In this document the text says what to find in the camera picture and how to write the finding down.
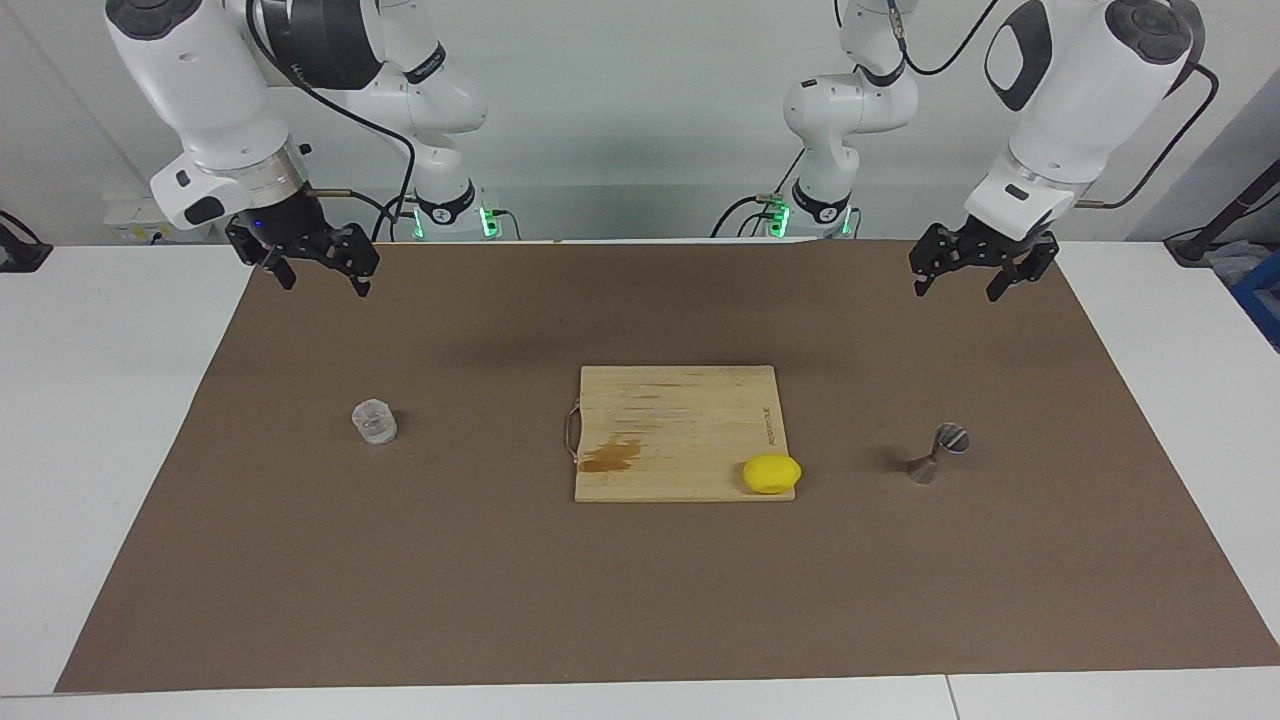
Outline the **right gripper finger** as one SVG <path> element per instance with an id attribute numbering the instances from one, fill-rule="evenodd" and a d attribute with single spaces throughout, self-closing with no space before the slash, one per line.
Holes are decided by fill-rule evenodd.
<path id="1" fill-rule="evenodd" d="M 246 266 L 261 268 L 274 277 L 284 291 L 294 288 L 297 275 L 279 249 L 264 246 L 238 220 L 227 224 L 227 240 Z"/>
<path id="2" fill-rule="evenodd" d="M 380 255 L 364 228 L 343 225 L 321 231 L 319 243 L 321 252 L 317 263 L 342 274 L 351 283 L 356 295 L 366 299 L 372 287 L 372 277 L 378 269 Z"/>

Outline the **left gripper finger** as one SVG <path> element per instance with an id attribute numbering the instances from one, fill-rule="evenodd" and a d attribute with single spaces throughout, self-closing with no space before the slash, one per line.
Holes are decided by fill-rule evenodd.
<path id="1" fill-rule="evenodd" d="M 986 288 L 987 299 L 995 304 L 1001 300 L 1007 290 L 1021 283 L 1038 282 L 1043 274 L 1053 265 L 1059 254 L 1059 242 L 1052 231 L 1038 234 L 1027 249 L 1027 252 L 1014 258 L 1009 252 L 1001 255 L 997 275 Z"/>
<path id="2" fill-rule="evenodd" d="M 929 225 L 911 247 L 908 259 L 916 297 L 924 297 L 940 277 L 966 265 L 957 246 L 957 234 L 942 224 Z"/>

